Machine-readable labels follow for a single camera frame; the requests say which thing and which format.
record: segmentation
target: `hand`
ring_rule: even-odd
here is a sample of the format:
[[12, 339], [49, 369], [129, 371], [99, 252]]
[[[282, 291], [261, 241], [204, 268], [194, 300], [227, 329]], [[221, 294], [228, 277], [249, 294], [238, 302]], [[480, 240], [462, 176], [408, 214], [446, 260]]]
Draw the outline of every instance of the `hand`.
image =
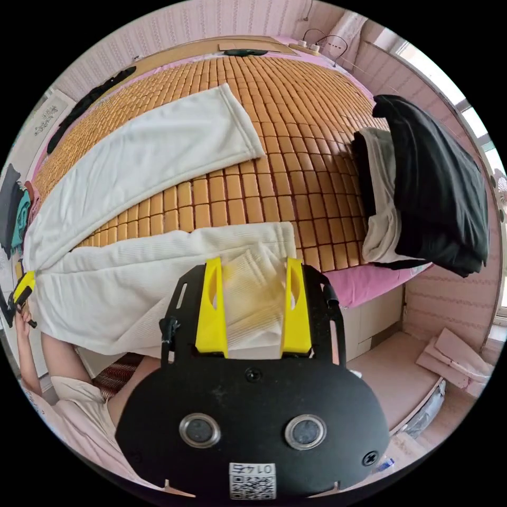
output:
[[27, 339], [30, 335], [30, 324], [32, 320], [32, 314], [28, 308], [28, 304], [25, 304], [21, 309], [21, 312], [16, 311], [14, 316], [14, 323], [16, 325], [16, 333], [19, 338]]

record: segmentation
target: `curtain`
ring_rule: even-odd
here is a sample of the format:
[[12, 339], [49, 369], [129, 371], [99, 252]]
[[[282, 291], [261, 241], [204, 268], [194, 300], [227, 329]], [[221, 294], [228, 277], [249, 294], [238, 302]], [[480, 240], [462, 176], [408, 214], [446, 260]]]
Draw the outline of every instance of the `curtain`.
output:
[[[320, 43], [323, 53], [332, 60], [341, 55], [339, 64], [351, 69], [352, 66], [348, 62], [354, 63], [355, 61], [359, 50], [361, 29], [367, 20], [367, 17], [357, 12], [345, 11], [335, 27], [329, 32], [327, 39]], [[332, 37], [332, 35], [339, 35], [346, 40], [348, 49], [344, 53], [345, 44], [343, 41], [339, 37]]]

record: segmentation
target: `cable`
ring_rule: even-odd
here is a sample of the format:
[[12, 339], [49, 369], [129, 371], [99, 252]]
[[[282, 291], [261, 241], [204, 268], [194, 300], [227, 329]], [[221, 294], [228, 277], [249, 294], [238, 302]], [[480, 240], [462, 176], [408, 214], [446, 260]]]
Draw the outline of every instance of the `cable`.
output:
[[308, 9], [306, 16], [303, 18], [303, 21], [308, 21], [308, 16], [310, 16], [310, 11], [312, 10], [312, 7], [313, 7], [313, 0], [310, 1], [310, 8]]
[[320, 33], [324, 33], [322, 30], [319, 30], [318, 28], [309, 28], [309, 29], [305, 32], [305, 34], [303, 35], [303, 40], [305, 40], [306, 34], [307, 34], [308, 32], [311, 32], [312, 30], [317, 30], [317, 31], [318, 31], [318, 32], [320, 32]]
[[334, 67], [336, 67], [336, 62], [338, 61], [338, 58], [341, 58], [347, 52], [349, 45], [348, 45], [347, 41], [343, 37], [340, 37], [339, 35], [326, 35], [325, 37], [322, 37], [321, 39], [319, 39], [315, 44], [318, 45], [318, 43], [320, 41], [323, 41], [323, 40], [327, 39], [328, 37], [338, 37], [339, 39], [341, 39], [345, 43], [345, 49], [334, 60]]

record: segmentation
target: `white bathrobe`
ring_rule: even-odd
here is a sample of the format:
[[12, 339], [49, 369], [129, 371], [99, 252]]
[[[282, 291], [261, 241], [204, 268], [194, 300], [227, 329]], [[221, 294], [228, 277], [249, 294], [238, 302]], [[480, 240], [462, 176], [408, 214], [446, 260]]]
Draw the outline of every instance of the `white bathrobe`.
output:
[[279, 340], [283, 263], [296, 255], [290, 223], [173, 231], [71, 251], [159, 191], [261, 156], [254, 126], [227, 84], [153, 109], [101, 140], [55, 186], [26, 234], [40, 330], [102, 354], [159, 357], [158, 321], [178, 279], [220, 256], [230, 275], [230, 346]]

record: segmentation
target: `bamboo mat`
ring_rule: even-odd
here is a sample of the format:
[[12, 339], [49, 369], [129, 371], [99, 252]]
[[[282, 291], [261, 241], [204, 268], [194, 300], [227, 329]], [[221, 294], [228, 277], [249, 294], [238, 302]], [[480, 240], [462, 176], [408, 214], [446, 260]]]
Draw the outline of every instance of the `bamboo mat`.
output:
[[267, 57], [188, 63], [140, 79], [102, 101], [41, 167], [42, 201], [94, 144], [128, 120], [227, 82], [260, 136], [266, 157], [182, 183], [110, 220], [79, 246], [180, 229], [290, 221], [298, 257], [321, 271], [364, 263], [366, 220], [350, 150], [353, 132], [386, 128], [345, 76]]

